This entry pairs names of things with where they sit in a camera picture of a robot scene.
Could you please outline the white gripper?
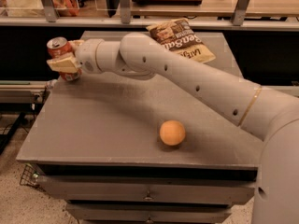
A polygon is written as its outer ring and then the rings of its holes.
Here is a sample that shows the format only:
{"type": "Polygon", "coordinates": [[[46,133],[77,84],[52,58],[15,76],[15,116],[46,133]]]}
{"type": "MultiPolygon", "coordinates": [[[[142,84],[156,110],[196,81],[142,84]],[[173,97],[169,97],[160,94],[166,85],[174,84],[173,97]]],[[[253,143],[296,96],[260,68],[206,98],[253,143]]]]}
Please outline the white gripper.
{"type": "Polygon", "coordinates": [[[72,52],[68,52],[60,57],[47,60],[47,64],[52,71],[56,72],[76,73],[80,65],[86,73],[101,74],[102,70],[98,66],[96,54],[99,45],[103,42],[103,39],[69,40],[76,57],[72,52]]]}

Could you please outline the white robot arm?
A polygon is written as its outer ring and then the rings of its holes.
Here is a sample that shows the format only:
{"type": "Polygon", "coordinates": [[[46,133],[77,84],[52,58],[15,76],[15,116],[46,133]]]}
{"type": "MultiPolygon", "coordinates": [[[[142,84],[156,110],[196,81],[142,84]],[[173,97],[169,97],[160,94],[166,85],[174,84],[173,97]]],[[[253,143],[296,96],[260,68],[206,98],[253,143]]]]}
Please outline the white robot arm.
{"type": "Polygon", "coordinates": [[[74,61],[90,73],[158,74],[236,126],[265,141],[253,224],[298,224],[299,103],[288,94],[179,56],[147,35],[89,39],[74,61]]]}

